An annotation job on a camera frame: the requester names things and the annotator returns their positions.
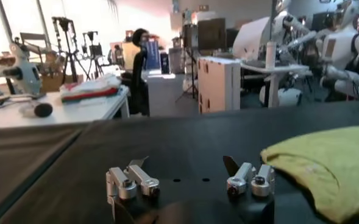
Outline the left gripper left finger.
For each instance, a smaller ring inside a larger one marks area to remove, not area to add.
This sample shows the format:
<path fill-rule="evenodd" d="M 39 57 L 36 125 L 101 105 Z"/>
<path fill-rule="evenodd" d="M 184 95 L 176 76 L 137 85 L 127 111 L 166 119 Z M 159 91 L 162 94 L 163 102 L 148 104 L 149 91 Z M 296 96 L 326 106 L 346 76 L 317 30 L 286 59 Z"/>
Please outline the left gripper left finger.
<path fill-rule="evenodd" d="M 160 181 L 148 175 L 142 166 L 148 156 L 133 159 L 125 169 L 112 167 L 105 174 L 107 203 L 115 204 L 115 199 L 131 200 L 137 190 L 147 198 L 157 198 L 160 194 Z"/>

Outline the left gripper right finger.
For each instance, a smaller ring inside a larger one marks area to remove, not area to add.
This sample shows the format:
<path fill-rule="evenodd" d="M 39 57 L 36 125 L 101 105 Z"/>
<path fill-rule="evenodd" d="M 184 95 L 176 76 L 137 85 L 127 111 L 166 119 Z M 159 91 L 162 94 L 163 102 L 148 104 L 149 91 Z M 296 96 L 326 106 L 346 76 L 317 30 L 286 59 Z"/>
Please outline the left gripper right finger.
<path fill-rule="evenodd" d="M 226 186 L 230 197 L 238 197 L 248 189 L 256 197 L 274 194 L 275 172 L 272 166 L 263 164 L 257 170 L 251 163 L 244 162 L 239 166 L 231 156 L 223 156 L 222 160 L 229 174 Z"/>

